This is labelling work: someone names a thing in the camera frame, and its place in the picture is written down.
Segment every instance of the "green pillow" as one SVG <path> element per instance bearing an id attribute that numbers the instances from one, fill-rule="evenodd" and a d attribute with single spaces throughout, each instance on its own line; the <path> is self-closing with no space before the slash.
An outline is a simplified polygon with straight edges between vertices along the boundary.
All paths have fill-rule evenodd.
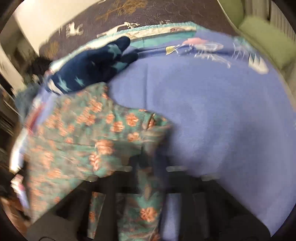
<path id="1" fill-rule="evenodd" d="M 244 19 L 242 0 L 218 0 L 230 21 L 238 28 Z"/>
<path id="2" fill-rule="evenodd" d="M 239 30 L 250 43 L 263 50 L 281 70 L 296 57 L 296 43 L 269 22 L 254 16 L 246 17 Z"/>

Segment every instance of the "floral shirt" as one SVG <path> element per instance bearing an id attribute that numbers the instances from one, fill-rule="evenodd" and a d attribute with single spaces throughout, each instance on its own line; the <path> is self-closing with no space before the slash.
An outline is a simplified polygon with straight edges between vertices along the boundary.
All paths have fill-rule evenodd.
<path id="1" fill-rule="evenodd" d="M 107 96 L 105 83 L 58 97 L 52 115 L 29 137 L 28 189 L 32 221 L 89 176 L 111 175 L 141 151 L 153 155 L 169 127 L 169 122 L 155 113 L 115 104 Z M 124 241 L 134 240 L 142 234 L 143 240 L 157 240 L 155 230 L 161 195 L 151 168 L 137 172 L 142 194 L 134 196 L 137 207 L 127 205 L 119 220 L 119 237 Z M 102 205 L 104 198 L 94 193 L 90 224 L 95 223 L 101 210 L 94 205 L 96 200 L 97 205 Z M 127 216 L 134 219 L 132 227 Z M 129 220 L 128 229 L 125 220 Z"/>

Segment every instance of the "bed sheet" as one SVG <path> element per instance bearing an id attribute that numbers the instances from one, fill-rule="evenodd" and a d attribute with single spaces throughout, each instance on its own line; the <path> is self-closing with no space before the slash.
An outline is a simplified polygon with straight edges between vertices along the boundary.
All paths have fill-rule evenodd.
<path id="1" fill-rule="evenodd" d="M 138 49 L 139 60 L 110 82 L 118 104 L 164 115 L 169 149 L 194 176 L 222 186 L 273 235 L 296 203 L 296 115 L 276 70 L 229 36 Z"/>

